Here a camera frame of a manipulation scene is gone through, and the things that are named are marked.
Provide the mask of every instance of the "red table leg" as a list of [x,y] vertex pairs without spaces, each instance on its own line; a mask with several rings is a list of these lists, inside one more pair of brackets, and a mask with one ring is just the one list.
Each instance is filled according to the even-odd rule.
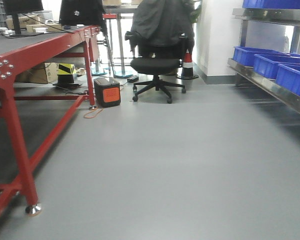
[[38,195],[32,170],[29,164],[28,152],[20,124],[16,102],[14,97],[8,96],[6,91],[3,89],[0,89],[0,101],[18,166],[22,185],[22,194],[25,195],[29,206],[35,206],[38,203]]
[[89,44],[87,42],[83,43],[83,52],[85,55],[84,63],[85,63],[85,71],[86,78],[88,83],[88,91],[89,91],[89,101],[90,101],[90,109],[95,109],[95,97],[94,97],[94,86],[90,69],[90,56],[89,56]]

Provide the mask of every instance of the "office chair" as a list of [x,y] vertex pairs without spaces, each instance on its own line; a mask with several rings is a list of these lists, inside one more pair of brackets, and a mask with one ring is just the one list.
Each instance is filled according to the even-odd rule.
[[[153,75],[153,79],[151,81],[136,82],[133,84],[134,91],[137,90],[138,85],[145,85],[145,87],[134,93],[132,98],[134,102],[138,101],[139,94],[152,88],[155,88],[156,91],[162,90],[168,96],[166,101],[168,104],[172,103],[172,95],[167,90],[166,86],[182,88],[181,92],[183,94],[186,93],[185,85],[163,81],[159,78],[159,75],[168,74],[182,66],[187,40],[187,36],[185,36],[185,34],[180,35],[179,43],[174,46],[148,45],[147,42],[139,37],[137,33],[131,31],[126,32],[124,39],[130,41],[130,47],[133,53],[133,60],[131,61],[130,66],[140,74]],[[138,46],[139,55],[141,57],[136,58],[135,56],[136,46]],[[166,54],[173,53],[174,58],[156,58],[152,57],[152,53],[157,56],[164,56]]]

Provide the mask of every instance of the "black and orange box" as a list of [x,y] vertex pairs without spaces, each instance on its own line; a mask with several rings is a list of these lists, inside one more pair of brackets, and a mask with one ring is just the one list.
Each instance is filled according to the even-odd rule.
[[104,108],[121,103],[120,83],[113,77],[98,77],[93,80],[97,102]]

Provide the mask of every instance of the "workbench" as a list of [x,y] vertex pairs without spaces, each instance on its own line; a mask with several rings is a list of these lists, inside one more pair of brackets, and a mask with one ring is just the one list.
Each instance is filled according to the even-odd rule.
[[[80,104],[87,100],[90,109],[95,108],[90,63],[98,58],[97,34],[99,30],[98,26],[85,26],[73,27],[69,32],[22,38],[6,38],[0,35],[0,118],[6,121],[18,169],[18,174],[12,182],[0,184],[0,216],[12,198],[19,193],[25,196],[27,202],[25,211],[28,215],[35,216],[41,212],[33,171]],[[78,47],[81,47],[81,52],[72,50]],[[88,86],[86,94],[16,97],[14,89],[16,76],[51,58],[84,58]],[[73,104],[32,156],[29,156],[27,152],[16,107],[16,101],[29,100],[73,100]]]

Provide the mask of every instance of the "stainless steel shelf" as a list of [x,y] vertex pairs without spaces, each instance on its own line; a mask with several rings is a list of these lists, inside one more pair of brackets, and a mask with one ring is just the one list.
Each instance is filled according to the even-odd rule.
[[300,9],[235,8],[236,19],[300,27]]
[[273,79],[261,76],[254,72],[253,68],[243,66],[231,58],[228,60],[228,65],[243,78],[254,83],[300,114],[300,96],[282,86],[277,85]]

